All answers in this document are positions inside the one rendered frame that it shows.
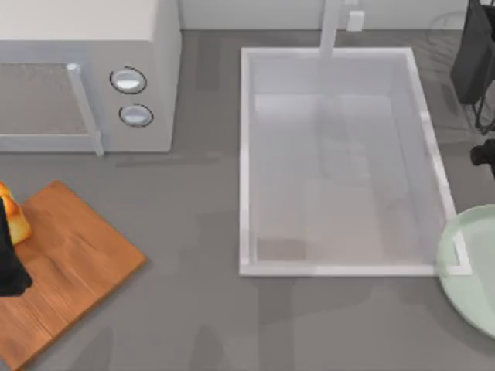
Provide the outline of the white sink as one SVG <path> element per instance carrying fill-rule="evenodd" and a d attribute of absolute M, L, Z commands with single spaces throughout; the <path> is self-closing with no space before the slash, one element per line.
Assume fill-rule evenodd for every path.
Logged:
<path fill-rule="evenodd" d="M 473 272 L 409 47 L 241 50 L 239 274 Z"/>

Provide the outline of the small microwave knob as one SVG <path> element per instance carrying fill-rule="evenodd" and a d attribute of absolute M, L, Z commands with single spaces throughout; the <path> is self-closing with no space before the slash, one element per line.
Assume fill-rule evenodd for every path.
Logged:
<path fill-rule="evenodd" d="M 142 104 L 121 107 L 118 114 L 124 124 L 133 128 L 144 128 L 154 119 L 152 111 Z"/>

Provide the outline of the pale microwave oven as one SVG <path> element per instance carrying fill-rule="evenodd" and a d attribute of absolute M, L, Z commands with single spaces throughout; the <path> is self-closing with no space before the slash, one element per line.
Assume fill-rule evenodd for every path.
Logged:
<path fill-rule="evenodd" d="M 172 146 L 182 38 L 177 0 L 0 0 L 0 63 L 78 63 L 104 153 L 167 152 Z M 110 73 L 141 71 L 147 87 L 122 94 Z M 142 104 L 144 128 L 119 118 Z"/>

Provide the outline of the large microwave knob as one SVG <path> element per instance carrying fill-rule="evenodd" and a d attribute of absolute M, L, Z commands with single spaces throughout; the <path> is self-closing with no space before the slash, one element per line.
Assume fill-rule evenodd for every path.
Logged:
<path fill-rule="evenodd" d="M 112 71 L 109 79 L 112 87 L 122 94 L 140 94 L 147 87 L 146 76 L 130 66 Z"/>

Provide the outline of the tall white tap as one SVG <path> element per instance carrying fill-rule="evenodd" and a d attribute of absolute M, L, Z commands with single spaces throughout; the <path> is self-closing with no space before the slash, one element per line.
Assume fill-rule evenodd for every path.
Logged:
<path fill-rule="evenodd" d="M 319 56 L 323 60 L 332 56 L 343 3 L 344 0 L 324 0 L 319 43 Z"/>

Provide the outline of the wooden cutting board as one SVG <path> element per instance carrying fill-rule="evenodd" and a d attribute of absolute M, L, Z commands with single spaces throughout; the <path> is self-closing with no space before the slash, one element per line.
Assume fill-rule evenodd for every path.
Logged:
<path fill-rule="evenodd" d="M 0 359 L 10 371 L 22 371 L 147 262 L 60 181 L 19 205 L 32 235 L 14 249 L 33 284 L 0 298 Z"/>

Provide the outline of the microwave door with mesh window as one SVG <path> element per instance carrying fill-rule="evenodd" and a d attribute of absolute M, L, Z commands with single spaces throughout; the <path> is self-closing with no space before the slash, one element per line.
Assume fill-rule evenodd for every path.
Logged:
<path fill-rule="evenodd" d="M 66 65 L 0 63 L 0 153 L 95 153 Z"/>

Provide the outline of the golden bread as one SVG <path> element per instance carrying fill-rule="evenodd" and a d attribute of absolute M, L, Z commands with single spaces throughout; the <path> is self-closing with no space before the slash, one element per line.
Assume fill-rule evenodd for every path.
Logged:
<path fill-rule="evenodd" d="M 5 207 L 10 237 L 13 245 L 16 246 L 31 237 L 32 228 L 20 205 L 15 201 L 11 190 L 3 182 L 0 182 L 0 198 Z"/>

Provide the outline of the pale green plate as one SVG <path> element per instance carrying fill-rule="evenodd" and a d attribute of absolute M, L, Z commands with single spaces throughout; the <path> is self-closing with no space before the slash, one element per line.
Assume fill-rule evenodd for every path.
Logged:
<path fill-rule="evenodd" d="M 437 263 L 454 309 L 495 340 L 495 204 L 474 206 L 445 225 Z"/>

